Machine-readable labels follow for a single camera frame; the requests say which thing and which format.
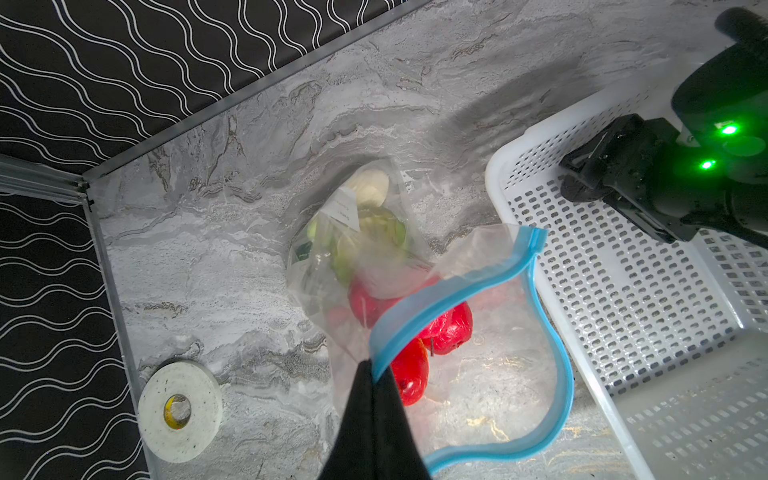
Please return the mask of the clear blue-zip bag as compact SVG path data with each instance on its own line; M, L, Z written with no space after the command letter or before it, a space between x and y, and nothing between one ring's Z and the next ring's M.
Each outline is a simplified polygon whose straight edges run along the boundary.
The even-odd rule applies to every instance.
M342 421L323 478L431 479L553 443L574 379L536 292L546 240L497 223L432 254L387 160L329 195L295 236L286 272L329 342Z

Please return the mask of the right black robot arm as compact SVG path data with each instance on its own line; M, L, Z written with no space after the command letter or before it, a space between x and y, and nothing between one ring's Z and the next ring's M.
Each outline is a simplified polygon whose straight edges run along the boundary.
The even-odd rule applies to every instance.
M617 118L564 156L561 195L603 201L657 241L701 229L767 245L767 21L731 8L715 22L733 45L676 89L681 120Z

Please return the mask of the red yellow toy mango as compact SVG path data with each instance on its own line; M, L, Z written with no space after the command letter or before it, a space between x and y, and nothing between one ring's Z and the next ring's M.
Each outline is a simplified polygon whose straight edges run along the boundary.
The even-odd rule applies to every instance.
M429 355L421 339L413 339L396 356L390 367L404 406L417 403L424 395L429 378Z

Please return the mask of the green toy cabbage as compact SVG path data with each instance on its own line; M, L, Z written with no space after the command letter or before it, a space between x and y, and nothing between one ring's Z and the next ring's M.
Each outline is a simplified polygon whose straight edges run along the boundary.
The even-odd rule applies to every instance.
M320 228L319 214L310 220L306 233L312 247L303 286L329 284L331 272L347 287L363 267L384 260L400 262L408 256L408 227L391 210L363 207L358 211L358 220L358 230L333 221Z

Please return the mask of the small red toy apple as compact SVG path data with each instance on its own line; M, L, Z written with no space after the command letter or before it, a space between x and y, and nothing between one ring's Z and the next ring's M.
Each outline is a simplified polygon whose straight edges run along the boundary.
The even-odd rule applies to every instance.
M473 334L474 319L467 302L463 302L432 321L420 334L427 351L447 355L468 342Z

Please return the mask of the white plastic perforated basket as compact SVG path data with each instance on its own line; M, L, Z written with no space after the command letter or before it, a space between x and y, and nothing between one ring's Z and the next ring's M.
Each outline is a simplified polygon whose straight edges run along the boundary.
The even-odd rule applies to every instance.
M536 286L640 479L767 475L767 253L725 233L653 240L560 194L562 157L628 113L673 118L701 64L648 67L531 126L485 172L501 220L544 228Z

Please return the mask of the red toy fruit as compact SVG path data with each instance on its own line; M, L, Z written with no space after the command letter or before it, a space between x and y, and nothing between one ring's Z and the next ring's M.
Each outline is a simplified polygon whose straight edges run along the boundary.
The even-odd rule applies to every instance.
M367 329L372 329L382 315L401 300L402 297L374 297L360 277L355 277L348 289L348 303L352 314Z

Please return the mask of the white tape roll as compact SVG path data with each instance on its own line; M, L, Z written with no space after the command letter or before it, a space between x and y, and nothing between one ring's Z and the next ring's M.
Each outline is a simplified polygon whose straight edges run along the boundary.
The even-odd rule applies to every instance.
M160 368L139 400L142 439L159 459L185 463L199 456L218 433L223 399L214 376L191 361Z

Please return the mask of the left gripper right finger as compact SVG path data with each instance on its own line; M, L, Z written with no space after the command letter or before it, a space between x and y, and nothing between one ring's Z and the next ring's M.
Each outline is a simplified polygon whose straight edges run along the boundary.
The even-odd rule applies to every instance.
M376 479L431 478L413 439L390 368L373 385L373 444Z

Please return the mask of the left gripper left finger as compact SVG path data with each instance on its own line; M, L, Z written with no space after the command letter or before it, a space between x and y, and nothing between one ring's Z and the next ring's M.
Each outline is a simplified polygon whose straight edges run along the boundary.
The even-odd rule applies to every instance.
M374 387L371 362L361 362L356 370L340 429L320 480L374 479Z

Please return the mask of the white toy radish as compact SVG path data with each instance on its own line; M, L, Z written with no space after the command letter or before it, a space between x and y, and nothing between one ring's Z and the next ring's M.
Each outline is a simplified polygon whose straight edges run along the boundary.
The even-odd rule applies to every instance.
M389 192L389 175L379 169L355 173L344 184L354 193L358 207L381 207Z

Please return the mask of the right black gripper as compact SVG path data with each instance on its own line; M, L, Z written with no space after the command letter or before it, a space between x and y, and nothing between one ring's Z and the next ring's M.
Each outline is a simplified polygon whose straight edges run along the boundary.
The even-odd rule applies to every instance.
M702 148L677 142L663 119L622 116L566 154L561 195L602 201L657 241L687 242L726 223L724 165Z

